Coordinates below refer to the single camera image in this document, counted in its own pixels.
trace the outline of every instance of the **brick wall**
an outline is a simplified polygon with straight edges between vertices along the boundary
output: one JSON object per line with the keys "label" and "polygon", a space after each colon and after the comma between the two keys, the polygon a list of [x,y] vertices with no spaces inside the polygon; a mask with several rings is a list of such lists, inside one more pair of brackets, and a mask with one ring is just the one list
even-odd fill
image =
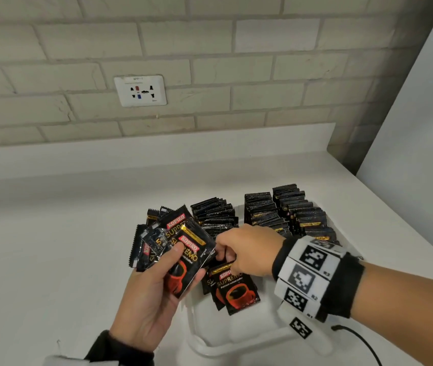
{"label": "brick wall", "polygon": [[[0,0],[0,145],[335,122],[362,162],[433,0]],[[113,77],[164,76],[123,108]]]}

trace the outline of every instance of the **electrical outlet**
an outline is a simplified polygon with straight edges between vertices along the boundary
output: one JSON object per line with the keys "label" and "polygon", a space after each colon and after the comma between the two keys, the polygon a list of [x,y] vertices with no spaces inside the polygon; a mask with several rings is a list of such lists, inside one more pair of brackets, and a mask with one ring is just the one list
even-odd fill
{"label": "electrical outlet", "polygon": [[166,105],[164,78],[161,75],[115,77],[116,91],[124,107]]}

